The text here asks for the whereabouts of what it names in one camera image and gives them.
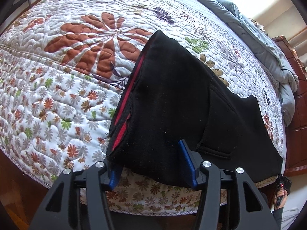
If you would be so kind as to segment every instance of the wooden bed frame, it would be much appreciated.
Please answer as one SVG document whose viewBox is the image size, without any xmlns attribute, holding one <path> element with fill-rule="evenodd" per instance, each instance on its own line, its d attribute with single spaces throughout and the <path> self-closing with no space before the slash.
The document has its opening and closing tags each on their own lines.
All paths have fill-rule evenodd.
<svg viewBox="0 0 307 230">
<path fill-rule="evenodd" d="M 307 173 L 307 73 L 284 36 L 272 40 L 283 51 L 299 78 L 298 89 L 294 93 L 294 117 L 286 127 L 287 159 L 284 173 L 286 176 L 296 176 Z"/>
</svg>

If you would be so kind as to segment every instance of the wooden floor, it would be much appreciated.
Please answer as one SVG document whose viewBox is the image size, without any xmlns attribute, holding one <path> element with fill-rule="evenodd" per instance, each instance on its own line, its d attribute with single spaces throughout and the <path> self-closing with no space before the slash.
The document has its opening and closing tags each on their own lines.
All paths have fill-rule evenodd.
<svg viewBox="0 0 307 230">
<path fill-rule="evenodd" d="M 0 150 L 0 200 L 20 230 L 28 226 L 47 188 L 23 175 Z"/>
</svg>

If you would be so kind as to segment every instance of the sleeve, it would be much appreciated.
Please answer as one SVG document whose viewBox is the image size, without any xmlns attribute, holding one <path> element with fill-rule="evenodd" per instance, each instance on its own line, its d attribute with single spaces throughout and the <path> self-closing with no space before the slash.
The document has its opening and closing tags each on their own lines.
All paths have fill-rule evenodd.
<svg viewBox="0 0 307 230">
<path fill-rule="evenodd" d="M 279 208 L 273 211 L 273 217 L 276 220 L 277 226 L 281 229 L 282 212 L 284 208 Z"/>
</svg>

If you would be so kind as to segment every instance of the pocket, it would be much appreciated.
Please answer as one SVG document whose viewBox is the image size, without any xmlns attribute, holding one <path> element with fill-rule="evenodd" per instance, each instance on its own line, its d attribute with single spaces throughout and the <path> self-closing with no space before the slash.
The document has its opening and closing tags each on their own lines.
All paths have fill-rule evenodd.
<svg viewBox="0 0 307 230">
<path fill-rule="evenodd" d="M 234 108 L 222 93 L 211 86 L 208 121 L 196 150 L 221 159 L 231 159 L 238 144 L 238 129 L 238 116 Z"/>
</svg>

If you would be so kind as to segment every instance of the floral bedspread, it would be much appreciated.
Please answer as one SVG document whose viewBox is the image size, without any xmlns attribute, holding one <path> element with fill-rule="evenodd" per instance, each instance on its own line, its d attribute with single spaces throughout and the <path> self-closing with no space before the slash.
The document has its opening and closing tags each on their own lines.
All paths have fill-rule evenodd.
<svg viewBox="0 0 307 230">
<path fill-rule="evenodd" d="M 0 149 L 46 187 L 64 168 L 83 170 L 104 160 L 121 94 L 158 29 L 210 67 L 232 92 L 258 99 L 267 132 L 282 155 L 278 84 L 196 0 L 42 0 L 24 13 L 0 37 Z M 197 105 L 187 101 L 186 106 Z M 169 216 L 195 213 L 200 193 L 124 169 L 107 196 L 112 211 Z M 84 190 L 81 199 L 86 201 Z M 221 203 L 225 199 L 222 191 Z"/>
</svg>

